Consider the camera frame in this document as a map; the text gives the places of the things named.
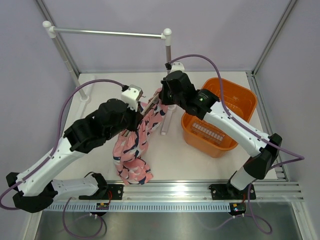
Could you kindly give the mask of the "wooden clothes hanger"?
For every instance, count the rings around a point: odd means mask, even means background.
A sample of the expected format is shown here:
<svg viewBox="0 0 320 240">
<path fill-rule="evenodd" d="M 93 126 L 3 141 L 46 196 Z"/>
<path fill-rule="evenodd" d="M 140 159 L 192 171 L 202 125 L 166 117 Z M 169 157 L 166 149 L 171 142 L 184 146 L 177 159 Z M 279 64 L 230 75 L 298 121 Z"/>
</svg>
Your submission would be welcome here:
<svg viewBox="0 0 320 240">
<path fill-rule="evenodd" d="M 138 112 L 140 112 L 143 117 L 145 117 L 147 115 L 147 113 L 153 109 L 153 107 L 156 105 L 157 101 L 159 100 L 158 98 L 158 93 L 156 93 L 151 100 L 147 103 L 147 105 L 145 107 L 142 107 L 140 100 L 138 101 Z M 127 137 L 129 134 L 129 130 L 124 129 L 119 135 L 122 137 Z"/>
</svg>

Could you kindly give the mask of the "pink shark print shorts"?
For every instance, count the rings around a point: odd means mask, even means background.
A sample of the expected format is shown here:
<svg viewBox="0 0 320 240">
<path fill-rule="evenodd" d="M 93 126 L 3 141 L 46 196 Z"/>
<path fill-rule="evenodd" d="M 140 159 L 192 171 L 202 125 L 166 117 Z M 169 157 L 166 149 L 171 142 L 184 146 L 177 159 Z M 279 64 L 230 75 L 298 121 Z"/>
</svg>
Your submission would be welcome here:
<svg viewBox="0 0 320 240">
<path fill-rule="evenodd" d="M 168 111 L 168 106 L 159 100 L 143 117 L 137 131 L 119 133 L 112 156 L 117 176 L 125 185 L 143 185 L 153 178 L 151 168 L 142 156 L 149 147 L 151 134 L 161 125 Z"/>
</svg>

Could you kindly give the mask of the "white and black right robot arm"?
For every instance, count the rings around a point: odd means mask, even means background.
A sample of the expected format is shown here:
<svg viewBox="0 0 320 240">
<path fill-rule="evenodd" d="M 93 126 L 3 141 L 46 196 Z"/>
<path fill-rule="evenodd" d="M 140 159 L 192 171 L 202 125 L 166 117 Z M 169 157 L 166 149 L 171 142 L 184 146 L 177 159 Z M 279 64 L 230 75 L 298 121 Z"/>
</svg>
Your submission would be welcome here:
<svg viewBox="0 0 320 240">
<path fill-rule="evenodd" d="M 224 103 L 223 91 L 210 86 L 196 89 L 188 75 L 181 70 L 169 73 L 161 81 L 160 100 L 164 105 L 176 104 L 185 112 L 218 128 L 249 154 L 249 159 L 225 185 L 212 191 L 223 199 L 241 199 L 250 196 L 250 184 L 267 175 L 279 154 L 282 138 L 268 135 L 251 126 Z"/>
</svg>

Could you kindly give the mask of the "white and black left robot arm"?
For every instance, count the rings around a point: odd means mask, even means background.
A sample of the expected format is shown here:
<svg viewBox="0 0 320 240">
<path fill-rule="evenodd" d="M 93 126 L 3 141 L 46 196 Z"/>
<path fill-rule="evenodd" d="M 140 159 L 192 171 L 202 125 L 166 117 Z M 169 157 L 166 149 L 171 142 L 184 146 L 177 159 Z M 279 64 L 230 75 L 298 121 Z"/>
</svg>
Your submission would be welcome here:
<svg viewBox="0 0 320 240">
<path fill-rule="evenodd" d="M 78 197 L 100 200 L 107 196 L 109 186 L 100 173 L 83 178 L 58 180 L 55 177 L 74 161 L 87 155 L 124 130 L 136 130 L 142 120 L 140 102 L 134 106 L 111 98 L 85 118 L 76 120 L 55 143 L 53 152 L 44 156 L 28 170 L 6 176 L 15 208 L 29 213 L 40 212 L 58 200 Z"/>
</svg>

